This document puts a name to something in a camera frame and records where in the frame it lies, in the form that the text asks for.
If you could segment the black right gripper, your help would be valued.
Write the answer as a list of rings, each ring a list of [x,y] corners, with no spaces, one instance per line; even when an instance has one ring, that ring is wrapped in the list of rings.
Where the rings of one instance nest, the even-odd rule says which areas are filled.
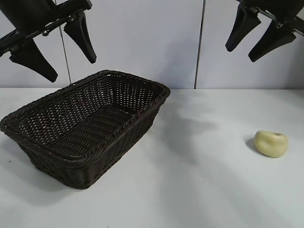
[[[304,35],[304,20],[298,17],[298,13],[304,8],[303,0],[239,0],[236,19],[230,36],[225,44],[228,52],[232,52],[238,44],[255,29],[261,20],[255,8],[273,21],[267,30],[249,52],[248,56],[252,62],[256,62],[267,53],[289,44],[296,39],[293,30]]]

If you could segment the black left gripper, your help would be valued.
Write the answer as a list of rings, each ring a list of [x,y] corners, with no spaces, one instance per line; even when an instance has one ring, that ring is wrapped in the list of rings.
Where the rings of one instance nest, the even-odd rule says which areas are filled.
[[[88,61],[96,62],[87,24],[85,10],[90,10],[89,0],[67,0],[56,5],[51,0],[2,0],[0,10],[15,29],[0,39],[0,54],[10,51],[9,59],[27,67],[50,82],[55,82],[57,72],[44,58],[32,38],[48,35],[64,26],[64,31],[82,50]]]

